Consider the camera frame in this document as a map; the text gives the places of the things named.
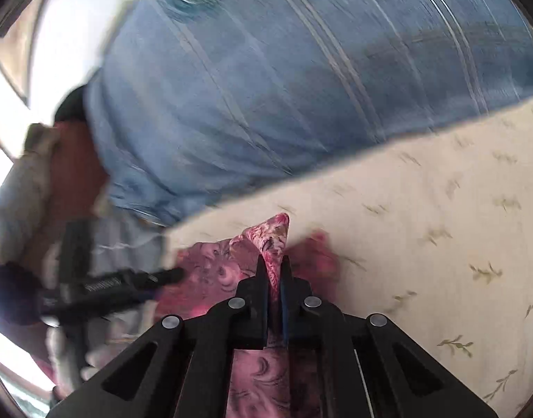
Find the metal rivet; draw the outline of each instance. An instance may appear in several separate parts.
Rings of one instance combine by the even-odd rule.
[[[373,326],[385,326],[388,320],[382,314],[373,314],[369,318],[369,322],[371,322],[371,325]]]
[[[162,326],[167,329],[176,328],[179,325],[179,317],[177,316],[166,316],[162,319]]]
[[[320,307],[320,304],[323,303],[319,297],[315,297],[314,295],[310,295],[307,297],[303,303],[307,308],[316,308]]]
[[[232,309],[240,309],[245,306],[245,300],[241,297],[234,297],[228,302],[228,306]]]

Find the dark hair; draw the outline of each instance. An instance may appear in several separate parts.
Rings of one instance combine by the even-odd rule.
[[[0,265],[0,317],[18,325],[38,322],[36,296],[41,288],[39,279],[16,262]]]

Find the floral fabric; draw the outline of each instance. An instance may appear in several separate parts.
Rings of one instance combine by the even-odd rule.
[[[338,261],[327,246],[326,235],[315,232],[286,250],[288,225],[288,215],[280,213],[231,240],[196,243],[180,250],[176,264],[187,271],[187,279],[162,290],[155,320],[170,313],[192,318],[234,296],[238,282],[255,274],[259,254],[265,259],[270,281],[271,308],[276,309],[284,253],[290,256],[294,275],[309,279],[316,294],[330,296],[338,278]],[[269,324],[267,349],[235,351],[227,417],[320,416],[313,353],[302,351],[289,357],[280,342],[274,319]]]

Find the blue denim shirt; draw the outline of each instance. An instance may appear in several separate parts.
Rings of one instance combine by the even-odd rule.
[[[86,110],[114,204],[169,226],[531,95],[511,0],[140,0]]]

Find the black clamp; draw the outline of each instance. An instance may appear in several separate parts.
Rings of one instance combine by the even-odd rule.
[[[234,349],[267,343],[269,283],[259,256],[253,278],[206,315],[168,315],[49,418],[220,418]],[[280,318],[289,351],[317,353],[321,413],[329,418],[497,418],[497,415],[382,314],[343,314],[281,265]]]

